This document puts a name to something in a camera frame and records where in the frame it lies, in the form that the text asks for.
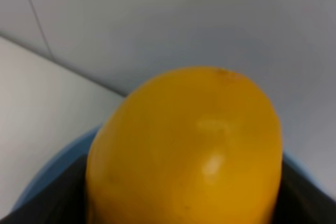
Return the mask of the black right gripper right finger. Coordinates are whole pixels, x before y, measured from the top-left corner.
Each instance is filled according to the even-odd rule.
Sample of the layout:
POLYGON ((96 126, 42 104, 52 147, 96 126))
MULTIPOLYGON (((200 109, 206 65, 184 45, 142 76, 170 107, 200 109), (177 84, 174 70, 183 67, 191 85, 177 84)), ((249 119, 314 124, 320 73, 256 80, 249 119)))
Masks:
POLYGON ((272 222, 335 224, 335 201, 284 161, 272 222))

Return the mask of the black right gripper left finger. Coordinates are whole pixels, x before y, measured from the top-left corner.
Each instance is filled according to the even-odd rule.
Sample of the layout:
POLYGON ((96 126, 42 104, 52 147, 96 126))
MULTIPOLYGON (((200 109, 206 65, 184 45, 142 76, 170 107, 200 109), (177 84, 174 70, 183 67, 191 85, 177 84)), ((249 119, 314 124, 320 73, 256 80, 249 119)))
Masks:
POLYGON ((87 157, 80 156, 30 201, 1 219, 1 223, 85 223, 87 157))

